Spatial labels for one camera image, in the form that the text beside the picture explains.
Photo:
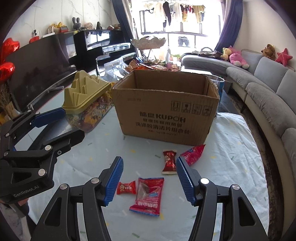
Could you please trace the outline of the left hand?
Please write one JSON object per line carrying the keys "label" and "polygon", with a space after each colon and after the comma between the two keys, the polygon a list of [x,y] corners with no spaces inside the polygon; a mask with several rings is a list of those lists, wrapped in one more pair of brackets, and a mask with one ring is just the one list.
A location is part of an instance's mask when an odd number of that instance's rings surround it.
{"label": "left hand", "polygon": [[25,205],[27,202],[28,202],[28,198],[26,199],[23,199],[23,200],[12,200],[12,201],[9,201],[9,200],[4,200],[3,198],[1,198],[1,203],[2,204],[6,204],[6,205],[13,205],[13,204],[17,204],[19,206],[23,206]]}

